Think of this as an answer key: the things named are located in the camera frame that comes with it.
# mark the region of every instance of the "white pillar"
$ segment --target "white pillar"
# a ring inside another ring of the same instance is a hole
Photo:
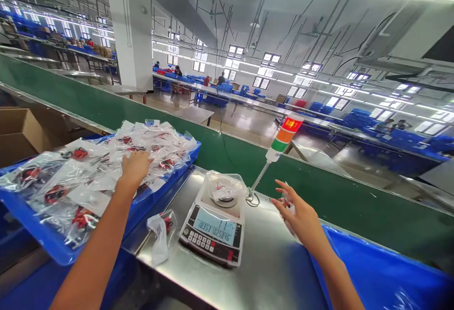
[[[153,90],[151,0],[109,0],[123,85]]]

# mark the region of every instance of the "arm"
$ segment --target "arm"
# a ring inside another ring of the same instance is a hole
[[[301,199],[292,187],[279,180],[276,182],[282,187],[276,188],[279,193],[287,191],[288,201],[295,205],[295,214],[278,200],[272,199],[272,202],[320,265],[333,307],[336,310],[364,310],[347,268],[332,250],[315,210]]]
[[[50,310],[97,310],[114,268],[132,198],[148,172],[146,151],[123,157],[123,175],[85,248],[53,299]]]

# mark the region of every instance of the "digital scale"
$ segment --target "digital scale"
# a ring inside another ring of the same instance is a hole
[[[180,231],[180,241],[228,267],[241,263],[248,189],[238,174],[207,172]]]

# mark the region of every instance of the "hand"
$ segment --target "hand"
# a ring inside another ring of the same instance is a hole
[[[133,151],[128,158],[123,155],[121,179],[139,187],[144,177],[147,176],[150,163],[153,161],[153,159],[149,159],[149,155],[150,153],[147,151]]]
[[[271,202],[278,209],[284,220],[290,225],[301,243],[316,258],[320,257],[331,246],[318,219],[315,210],[306,203],[295,190],[286,183],[276,180],[282,188],[276,188],[276,191],[287,192],[287,200],[295,206],[295,214],[292,214],[284,205],[276,199]]]

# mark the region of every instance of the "green conveyor belt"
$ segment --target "green conveyor belt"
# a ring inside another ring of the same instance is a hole
[[[197,165],[222,173],[238,173],[248,186],[265,164],[266,149],[255,144],[221,135],[205,126],[2,54],[0,80],[111,129],[117,129],[125,119],[168,121],[179,132],[188,131],[202,143]],[[386,247],[426,262],[454,253],[454,217],[451,215],[291,157],[282,156],[272,163],[257,190],[278,197],[274,189],[276,178],[288,181],[317,210],[321,219]]]

